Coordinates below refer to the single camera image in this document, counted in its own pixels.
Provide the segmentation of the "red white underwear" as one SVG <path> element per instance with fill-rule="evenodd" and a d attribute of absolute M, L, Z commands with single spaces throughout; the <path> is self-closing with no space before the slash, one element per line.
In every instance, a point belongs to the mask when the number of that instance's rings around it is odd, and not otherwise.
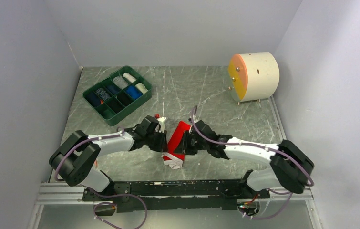
<path fill-rule="evenodd" d="M 175 149 L 179 146 L 184 131 L 188 131 L 191 125 L 180 121 L 171 136 L 168 145 L 167 145 L 167 152 L 162 153 L 163 163 L 166 166 L 169 166 L 171 169 L 180 169 L 183 166 L 183 162 L 185 159 L 184 154 L 175 153 Z"/>

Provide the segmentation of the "green compartment organizer tray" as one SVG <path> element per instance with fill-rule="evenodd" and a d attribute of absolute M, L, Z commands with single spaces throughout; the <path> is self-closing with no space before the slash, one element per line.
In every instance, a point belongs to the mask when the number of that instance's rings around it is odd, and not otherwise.
<path fill-rule="evenodd" d="M 115 126 L 152 97 L 153 86 L 133 67 L 125 65 L 82 93 L 89 106 Z"/>

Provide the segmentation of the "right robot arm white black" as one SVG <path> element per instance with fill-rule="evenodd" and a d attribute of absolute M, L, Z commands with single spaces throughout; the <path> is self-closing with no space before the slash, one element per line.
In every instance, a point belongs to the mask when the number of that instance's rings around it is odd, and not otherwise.
<path fill-rule="evenodd" d="M 203 121 L 194 123 L 183 132 L 175 153 L 195 155 L 205 150 L 214 158 L 245 160 L 265 165 L 264 170 L 245 174 L 240 193 L 246 198 L 267 188 L 283 187 L 294 194 L 303 193 L 313 185 L 310 175 L 314 163 L 293 142 L 282 140 L 278 144 L 249 142 L 231 135 L 217 134 Z"/>

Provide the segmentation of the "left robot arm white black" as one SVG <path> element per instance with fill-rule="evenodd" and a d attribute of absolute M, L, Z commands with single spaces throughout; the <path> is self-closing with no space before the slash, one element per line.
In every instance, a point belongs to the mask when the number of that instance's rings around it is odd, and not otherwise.
<path fill-rule="evenodd" d="M 148 115 L 134 127 L 118 129 L 112 134 L 73 132 L 49 159 L 55 180 L 65 181 L 69 186 L 85 186 L 101 200 L 109 200 L 116 194 L 115 183 L 96 168 L 95 161 L 104 155 L 130 152 L 143 146 L 155 152 L 167 151 L 166 121 L 166 117 Z"/>

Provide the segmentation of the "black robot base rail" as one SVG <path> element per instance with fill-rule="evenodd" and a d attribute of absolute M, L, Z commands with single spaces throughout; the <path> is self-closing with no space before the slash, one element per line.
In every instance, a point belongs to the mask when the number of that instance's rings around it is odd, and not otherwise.
<path fill-rule="evenodd" d="M 253 191 L 239 179 L 186 181 L 123 181 L 116 182 L 113 193 L 99 197 L 88 188 L 84 202 L 111 201 L 119 213 L 143 210 L 220 208 L 235 210 L 249 201 L 268 199 L 267 190 Z"/>

